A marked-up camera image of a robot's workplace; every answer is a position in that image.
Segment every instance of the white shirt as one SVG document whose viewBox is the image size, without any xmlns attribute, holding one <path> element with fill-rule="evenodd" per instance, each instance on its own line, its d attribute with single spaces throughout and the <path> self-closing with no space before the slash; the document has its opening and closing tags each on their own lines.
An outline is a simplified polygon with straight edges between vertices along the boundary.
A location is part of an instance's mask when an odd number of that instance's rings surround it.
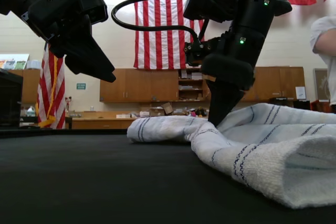
<svg viewBox="0 0 336 224">
<path fill-rule="evenodd" d="M 336 29 L 336 16 L 327 16 L 316 20 L 311 26 L 310 45 L 315 54 L 319 54 L 315 44 L 319 37 L 330 29 Z M 336 56 L 319 54 L 328 65 L 328 85 L 330 91 L 330 105 L 336 104 Z"/>
</svg>

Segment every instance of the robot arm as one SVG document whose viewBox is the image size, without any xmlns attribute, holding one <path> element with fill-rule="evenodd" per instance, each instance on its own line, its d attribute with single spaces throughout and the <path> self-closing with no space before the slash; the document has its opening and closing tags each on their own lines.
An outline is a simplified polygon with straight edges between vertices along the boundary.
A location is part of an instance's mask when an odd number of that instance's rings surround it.
<svg viewBox="0 0 336 224">
<path fill-rule="evenodd" d="M 91 26 L 108 19 L 104 0 L 0 0 L 0 14 L 12 11 L 75 74 L 113 82 L 114 67 L 91 35 Z"/>
<path fill-rule="evenodd" d="M 219 38 L 185 45 L 189 63 L 202 62 L 210 76 L 212 93 L 209 121 L 217 126 L 254 83 L 254 68 L 275 16 L 292 10 L 287 0 L 188 0 L 184 17 L 232 20 L 229 31 Z"/>
</svg>

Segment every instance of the white towel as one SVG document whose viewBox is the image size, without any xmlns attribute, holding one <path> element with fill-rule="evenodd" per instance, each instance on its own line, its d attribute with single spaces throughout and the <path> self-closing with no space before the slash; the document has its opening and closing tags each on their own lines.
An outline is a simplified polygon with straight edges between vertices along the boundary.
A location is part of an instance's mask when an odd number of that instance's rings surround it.
<svg viewBox="0 0 336 224">
<path fill-rule="evenodd" d="M 208 166 L 291 208 L 336 204 L 335 114 L 258 104 L 230 113 L 218 129 L 163 116 L 134 121 L 127 136 L 191 142 Z"/>
</svg>

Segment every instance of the bulletin board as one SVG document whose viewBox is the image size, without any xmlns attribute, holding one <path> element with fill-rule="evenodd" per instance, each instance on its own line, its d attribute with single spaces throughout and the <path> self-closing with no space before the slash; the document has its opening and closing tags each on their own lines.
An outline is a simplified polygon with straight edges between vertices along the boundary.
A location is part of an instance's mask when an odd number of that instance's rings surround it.
<svg viewBox="0 0 336 224">
<path fill-rule="evenodd" d="M 328 70 L 314 69 L 315 91 L 317 100 L 330 100 L 330 92 L 328 88 Z"/>
</svg>

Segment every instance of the black monitor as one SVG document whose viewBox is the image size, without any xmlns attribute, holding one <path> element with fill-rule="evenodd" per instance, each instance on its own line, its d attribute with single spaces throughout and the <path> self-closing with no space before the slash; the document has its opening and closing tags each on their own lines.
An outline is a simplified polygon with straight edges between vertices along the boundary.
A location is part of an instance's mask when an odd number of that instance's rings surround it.
<svg viewBox="0 0 336 224">
<path fill-rule="evenodd" d="M 23 77 L 0 69 L 0 130 L 20 125 Z"/>
</svg>

